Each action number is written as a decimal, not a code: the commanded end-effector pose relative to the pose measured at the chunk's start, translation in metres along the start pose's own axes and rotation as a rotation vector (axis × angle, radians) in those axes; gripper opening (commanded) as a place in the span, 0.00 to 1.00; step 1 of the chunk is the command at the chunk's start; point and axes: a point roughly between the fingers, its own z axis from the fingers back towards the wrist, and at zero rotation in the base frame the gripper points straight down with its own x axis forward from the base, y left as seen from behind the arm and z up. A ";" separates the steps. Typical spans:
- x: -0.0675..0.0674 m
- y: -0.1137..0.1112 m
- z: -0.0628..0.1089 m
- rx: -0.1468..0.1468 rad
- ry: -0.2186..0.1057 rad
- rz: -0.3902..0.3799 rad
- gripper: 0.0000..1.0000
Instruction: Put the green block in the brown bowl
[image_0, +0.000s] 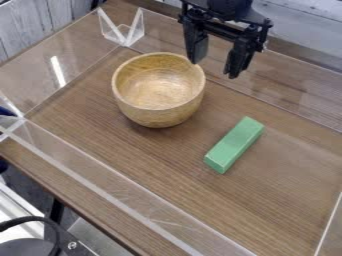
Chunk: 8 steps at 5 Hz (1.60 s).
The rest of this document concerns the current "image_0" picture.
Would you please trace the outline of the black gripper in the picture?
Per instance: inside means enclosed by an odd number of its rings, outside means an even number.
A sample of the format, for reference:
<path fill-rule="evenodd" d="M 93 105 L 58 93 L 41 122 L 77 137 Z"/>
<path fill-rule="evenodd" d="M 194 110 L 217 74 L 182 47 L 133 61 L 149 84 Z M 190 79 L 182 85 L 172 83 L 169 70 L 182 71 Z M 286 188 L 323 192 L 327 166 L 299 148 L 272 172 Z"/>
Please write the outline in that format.
<path fill-rule="evenodd" d="M 261 52 L 273 22 L 253 9 L 253 0 L 181 0 L 188 58 L 198 64 L 209 50 L 209 35 L 233 42 L 224 73 L 236 79 Z"/>

